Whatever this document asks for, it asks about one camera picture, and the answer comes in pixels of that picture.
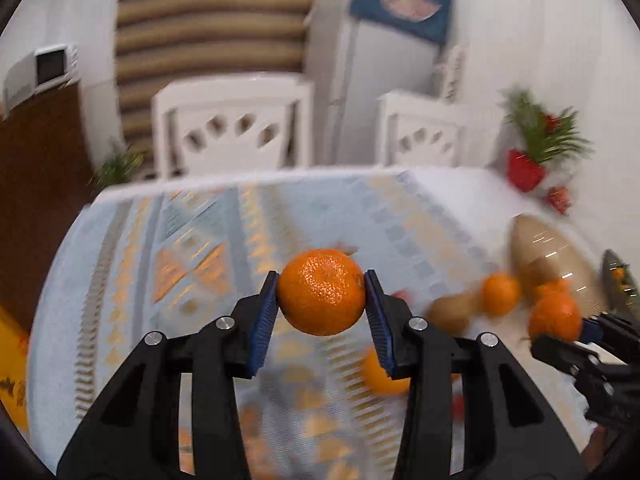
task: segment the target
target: chair backrest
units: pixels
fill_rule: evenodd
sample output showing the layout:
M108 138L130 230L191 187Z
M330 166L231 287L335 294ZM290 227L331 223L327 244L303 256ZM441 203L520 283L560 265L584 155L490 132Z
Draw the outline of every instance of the chair backrest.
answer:
M439 99L449 103L453 103L458 99L465 54L464 46L460 44L454 45L447 53L447 57L442 63L439 63L437 69L440 76Z
M292 137L295 164L308 167L311 99L312 84L300 74L172 82L153 98L156 173L161 180L172 176L174 150L177 167L191 175L276 170Z
M379 97L377 164L485 166L503 113L394 90Z

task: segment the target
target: dining table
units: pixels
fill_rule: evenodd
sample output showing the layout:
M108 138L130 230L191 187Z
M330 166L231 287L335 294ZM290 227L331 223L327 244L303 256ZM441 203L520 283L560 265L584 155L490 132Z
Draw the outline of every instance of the dining table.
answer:
M510 231L521 214L554 226L598 265L596 248L570 217L490 168L311 168L107 188L69 229L40 297L28 354L30 445L55 470L92 402L145 333L197 332L255 294L269 270L280 272L300 251L342 250L363 270L375 269L387 294L402 291L421 315L437 297L509 268ZM594 428L584 418L586 400L571 377L530 355L528 311L523 302L500 319L478 316L465 336L495 333L583 449ZM260 409L280 478L334 478L331 471L338 462L347 467L347 455L359 473L345 478L391 478L406 399L372 400L358 390L359 399L370 400L362 408L349 394L358 383L344 374L344 362L357 367L370 345L365 318L347 335L329 338L297 333L278 318L264 369L236 384L239 410ZM320 393L289 399L291 370L306 370L314 378L307 387L317 384ZM188 396L181 393L180 402L188 406ZM190 416L181 413L180 424L181 450L188 451L182 432ZM388 439L375 440L369 430L376 424L376 434ZM308 456L308 443L320 446L327 432L353 453L329 453L324 462ZM452 470L461 468L460 438L454 429ZM380 442L382 457L369 452ZM295 463L277 451L282 443L298 454Z

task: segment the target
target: red flower pot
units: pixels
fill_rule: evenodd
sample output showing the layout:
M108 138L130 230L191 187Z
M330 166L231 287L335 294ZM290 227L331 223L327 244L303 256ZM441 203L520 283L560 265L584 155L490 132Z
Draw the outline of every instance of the red flower pot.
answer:
M526 193L534 189L546 175L544 166L536 164L522 152L509 150L507 176L520 191Z

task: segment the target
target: yellow object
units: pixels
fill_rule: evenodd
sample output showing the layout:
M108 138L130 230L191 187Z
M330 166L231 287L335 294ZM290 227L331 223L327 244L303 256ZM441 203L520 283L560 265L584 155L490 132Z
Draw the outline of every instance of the yellow object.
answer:
M504 316L520 301L520 284L506 272L494 272L482 284L482 310L489 316Z
M28 336L0 306L0 401L14 424L27 432L25 409Z
M611 271L611 273L613 274L613 277L616 278L617 280L620 280L620 282L625 279L624 267L616 267Z
M296 256L278 280L278 303L294 328L311 335L335 335L364 311L364 277L358 264L335 249Z
M399 395L409 391L411 379L392 380L380 366L375 347L369 348L362 361L362 377L369 390L379 396Z

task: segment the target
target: tangerine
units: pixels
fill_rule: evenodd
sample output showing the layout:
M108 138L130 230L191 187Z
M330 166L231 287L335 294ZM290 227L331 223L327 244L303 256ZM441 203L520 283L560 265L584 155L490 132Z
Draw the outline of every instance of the tangerine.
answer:
M506 272L494 272L482 284L482 310L489 316L504 316L520 301L520 283Z
M454 395L451 403L451 413L453 420L456 422L464 422L465 420L465 396Z
M364 383L369 390L379 396L399 395L409 391L411 379L398 379L397 381L391 379L385 369L380 366L376 348L373 346L364 355L361 371Z
M574 299L564 292L548 291L533 306L529 318L529 337L542 334L575 341L582 331L582 314Z
M311 335L347 330L365 306L360 267L335 249L312 249L293 258L280 274L277 294L284 317Z
M625 279L625 267L616 267L611 271L611 273L619 282Z
M550 292L560 292L562 294L568 294L568 278L556 278L555 280L551 280L550 282L543 283L542 285L536 287L536 297L538 299L542 298L545 294L548 294Z

